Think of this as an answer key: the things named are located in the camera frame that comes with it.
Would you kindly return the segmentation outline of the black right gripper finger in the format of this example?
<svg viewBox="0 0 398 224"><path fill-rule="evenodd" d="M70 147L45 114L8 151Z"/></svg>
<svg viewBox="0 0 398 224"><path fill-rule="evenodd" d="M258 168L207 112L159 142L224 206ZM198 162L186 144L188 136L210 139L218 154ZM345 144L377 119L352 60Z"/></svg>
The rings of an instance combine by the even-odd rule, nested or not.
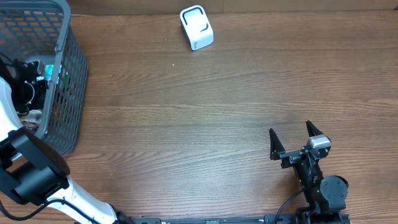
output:
<svg viewBox="0 0 398 224"><path fill-rule="evenodd" d="M270 159L274 161L279 160L280 155L285 153L285 148L280 142L276 132L272 128L269 130L269 136L271 143Z"/></svg>
<svg viewBox="0 0 398 224"><path fill-rule="evenodd" d="M307 120L305 124L310 138L323 134L310 120Z"/></svg>

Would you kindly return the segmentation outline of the teal snack packet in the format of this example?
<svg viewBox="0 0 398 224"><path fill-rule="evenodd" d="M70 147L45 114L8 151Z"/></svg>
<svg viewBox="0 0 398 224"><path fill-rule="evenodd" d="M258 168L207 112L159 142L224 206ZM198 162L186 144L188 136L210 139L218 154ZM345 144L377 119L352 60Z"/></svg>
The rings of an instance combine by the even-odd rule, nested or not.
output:
<svg viewBox="0 0 398 224"><path fill-rule="evenodd" d="M44 71L44 79L50 81L52 79L54 65L46 65Z"/></svg>

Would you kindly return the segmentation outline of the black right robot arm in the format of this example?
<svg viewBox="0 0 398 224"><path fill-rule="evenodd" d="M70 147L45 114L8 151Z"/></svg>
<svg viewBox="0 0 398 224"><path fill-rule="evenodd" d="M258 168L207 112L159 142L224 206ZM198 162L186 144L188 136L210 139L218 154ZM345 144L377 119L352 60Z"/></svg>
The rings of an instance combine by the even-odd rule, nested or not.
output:
<svg viewBox="0 0 398 224"><path fill-rule="evenodd" d="M287 152L273 129L269 130L270 159L280 160L281 168L293 168L301 189L287 199L275 215L266 215L271 223L349 223L346 208L349 183L338 175L323 176L319 160L329 155L331 139L324 135L311 121L306 121L308 141L296 151ZM304 194L306 207L296 209L294 214L282 216L284 208L300 194Z"/></svg>

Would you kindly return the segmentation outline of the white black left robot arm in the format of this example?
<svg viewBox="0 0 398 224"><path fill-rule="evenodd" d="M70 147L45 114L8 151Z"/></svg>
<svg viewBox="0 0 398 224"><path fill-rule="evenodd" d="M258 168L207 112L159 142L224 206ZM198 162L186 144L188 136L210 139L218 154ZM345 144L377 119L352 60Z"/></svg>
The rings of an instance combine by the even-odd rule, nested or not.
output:
<svg viewBox="0 0 398 224"><path fill-rule="evenodd" d="M11 220L24 221L50 207L78 223L131 223L122 211L80 187L63 157L19 121L12 104L13 88L34 78L36 69L36 64L1 63L1 192L15 203L38 207L24 217L10 214L5 207L1 212Z"/></svg>

